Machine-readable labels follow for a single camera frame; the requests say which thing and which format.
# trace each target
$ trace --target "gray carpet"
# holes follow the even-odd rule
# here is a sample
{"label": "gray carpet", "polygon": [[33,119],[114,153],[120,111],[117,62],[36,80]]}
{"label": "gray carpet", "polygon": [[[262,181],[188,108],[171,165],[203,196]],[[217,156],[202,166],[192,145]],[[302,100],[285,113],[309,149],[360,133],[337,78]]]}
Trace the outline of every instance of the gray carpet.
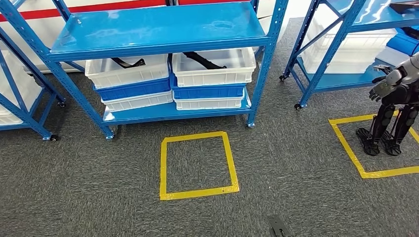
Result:
{"label": "gray carpet", "polygon": [[[292,19],[278,43],[255,128],[244,116],[151,122],[119,126],[106,141],[70,98],[46,122],[59,142],[1,132],[0,236],[269,236],[271,214],[295,236],[419,236],[419,174],[363,180],[328,123],[374,113],[368,88],[316,94],[293,109],[301,92],[277,77],[300,24]],[[102,111],[90,81],[71,77]],[[412,137],[397,158],[364,156],[359,126],[368,122],[339,127],[367,171],[419,165]],[[160,201],[162,140],[210,131],[228,133],[240,191]],[[169,144],[168,192],[230,184],[221,139]]]}

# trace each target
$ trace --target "blue shelf tier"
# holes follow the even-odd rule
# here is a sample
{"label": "blue shelf tier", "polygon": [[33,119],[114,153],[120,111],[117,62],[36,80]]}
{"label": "blue shelf tier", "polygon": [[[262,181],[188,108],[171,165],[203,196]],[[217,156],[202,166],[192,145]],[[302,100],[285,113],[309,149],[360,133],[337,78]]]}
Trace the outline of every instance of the blue shelf tier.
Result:
{"label": "blue shelf tier", "polygon": [[268,43],[249,2],[71,14],[48,57],[56,62]]}
{"label": "blue shelf tier", "polygon": [[[334,12],[345,13],[354,0],[323,0]],[[361,32],[400,28],[419,25],[419,11],[412,10],[406,14],[399,14],[389,5],[390,2],[406,0],[367,0],[359,12],[349,32]]]}
{"label": "blue shelf tier", "polygon": [[[297,64],[307,79],[311,81],[314,74],[308,74],[305,72],[303,60],[301,57],[297,58]],[[374,78],[385,75],[383,72],[374,70],[373,66],[379,64],[386,63],[376,59],[376,61],[371,64],[363,74],[323,74],[322,78],[314,89],[314,92],[334,91],[373,85],[371,81]]]}
{"label": "blue shelf tier", "polygon": [[133,110],[109,112],[107,109],[103,115],[103,123],[106,125],[118,125],[128,123],[162,121],[172,119],[194,119],[216,116],[231,116],[249,114],[252,111],[249,95],[245,90],[242,106],[238,109],[218,110],[177,110],[174,102]]}

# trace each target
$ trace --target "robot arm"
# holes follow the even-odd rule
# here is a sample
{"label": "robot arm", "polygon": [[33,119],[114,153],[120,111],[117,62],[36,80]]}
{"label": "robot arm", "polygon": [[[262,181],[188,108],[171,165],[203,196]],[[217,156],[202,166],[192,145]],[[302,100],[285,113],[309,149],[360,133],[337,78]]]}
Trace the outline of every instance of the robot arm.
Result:
{"label": "robot arm", "polygon": [[409,85],[419,79],[419,52],[399,64],[393,71],[389,66],[384,65],[378,65],[375,68],[387,74],[373,80],[373,83],[379,83],[370,91],[370,98],[378,101],[396,91],[398,85]]}

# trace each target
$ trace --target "yellow tape square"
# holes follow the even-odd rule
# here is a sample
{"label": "yellow tape square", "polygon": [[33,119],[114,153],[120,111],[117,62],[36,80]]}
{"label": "yellow tape square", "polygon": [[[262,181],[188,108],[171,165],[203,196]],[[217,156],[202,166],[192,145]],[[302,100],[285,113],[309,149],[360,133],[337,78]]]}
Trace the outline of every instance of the yellow tape square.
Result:
{"label": "yellow tape square", "polygon": [[[397,114],[398,114],[398,111],[395,111],[393,116],[396,116]],[[342,123],[372,120],[375,115],[376,114],[355,116],[355,117],[349,117],[349,118],[329,119],[330,125],[332,126],[333,130],[335,131],[339,141],[342,143],[343,147],[345,148],[346,152],[348,153],[349,158],[354,163],[354,165],[357,168],[361,177],[363,179],[372,179],[372,178],[390,177],[390,176],[403,175],[403,174],[419,173],[419,166],[410,166],[410,167],[380,170],[380,171],[374,171],[374,172],[366,172],[365,171],[364,167],[359,162],[359,160],[356,158],[356,155],[354,154],[354,152],[350,148],[348,142],[344,138],[342,132],[340,131],[340,129],[337,125],[342,124]],[[419,135],[416,133],[416,131],[413,130],[413,128],[411,127],[409,132],[414,137],[414,139],[419,143]]]}
{"label": "yellow tape square", "polygon": [[[187,140],[203,139],[210,137],[222,137],[225,155],[227,157],[228,171],[230,173],[231,186],[225,186],[212,189],[201,189],[192,191],[183,191],[176,193],[167,193],[167,147],[169,142],[180,142]],[[186,136],[166,137],[162,141],[160,157],[160,200],[173,200],[182,198],[196,198],[218,194],[228,194],[239,191],[239,182],[237,180],[236,168],[234,167],[233,155],[231,153],[230,143],[226,132],[209,132],[192,134]]]}

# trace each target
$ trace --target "white plastic crate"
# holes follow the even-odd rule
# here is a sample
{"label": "white plastic crate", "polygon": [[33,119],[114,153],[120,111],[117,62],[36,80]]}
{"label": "white plastic crate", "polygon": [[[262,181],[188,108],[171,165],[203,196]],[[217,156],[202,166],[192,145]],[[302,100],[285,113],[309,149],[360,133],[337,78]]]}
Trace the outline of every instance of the white plastic crate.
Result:
{"label": "white plastic crate", "polygon": [[137,109],[170,102],[173,102],[171,91],[149,95],[133,96],[117,100],[102,100],[102,103],[108,106],[109,111],[111,112]]}
{"label": "white plastic crate", "polygon": [[[336,14],[330,8],[324,4],[320,4],[308,28],[303,44],[306,44],[316,37],[337,18]],[[341,22],[337,24],[314,44],[318,47],[322,47],[323,49],[328,49],[332,44],[332,41],[335,38],[341,24]],[[393,38],[396,33],[397,32],[394,29],[350,33],[340,44],[339,49],[384,49],[387,42]]]}
{"label": "white plastic crate", "polygon": [[241,107],[244,96],[245,93],[243,93],[242,97],[174,99],[174,101],[176,102],[177,110],[233,109]]}
{"label": "white plastic crate", "polygon": [[[310,60],[309,57],[302,57],[304,68],[307,73],[314,74],[320,65],[320,61]],[[331,62],[327,67],[325,73],[327,74],[362,74],[367,67],[374,62],[359,61],[359,62]]]}
{"label": "white plastic crate", "polygon": [[173,54],[173,72],[177,85],[199,86],[251,82],[256,61],[251,47],[197,52],[202,57],[225,69],[208,70],[182,53]]}
{"label": "white plastic crate", "polygon": [[[32,107],[35,99],[39,96],[42,88],[35,82],[33,77],[24,71],[22,62],[20,62],[16,56],[6,50],[1,51],[1,53],[3,54],[6,64],[9,67],[10,73],[13,76],[13,80],[16,83],[20,95],[22,96],[22,99],[25,102],[27,109],[29,110]],[[5,96],[9,101],[20,108],[19,103],[17,102],[17,99],[10,87],[10,84],[7,81],[7,78],[1,68],[0,94]],[[0,125],[22,123],[20,119],[11,114],[11,112],[2,105],[0,105],[0,117],[2,117],[2,119],[0,119]]]}
{"label": "white plastic crate", "polygon": [[141,58],[144,59],[144,66],[125,69],[110,58],[87,60],[85,75],[98,89],[168,77],[167,54],[121,59],[132,65]]}
{"label": "white plastic crate", "polygon": [[[353,50],[353,49],[339,49],[332,58],[333,62],[348,62],[356,63],[360,59],[362,61],[373,61],[375,57],[380,54],[384,48],[365,48],[362,50]],[[326,55],[327,50],[317,47],[317,45],[312,44],[306,50],[301,53],[303,58],[310,57],[312,61],[322,61]]]}
{"label": "white plastic crate", "polygon": [[409,56],[394,48],[386,47],[379,55],[377,55],[377,59],[390,65],[398,66],[400,63],[408,60]]}

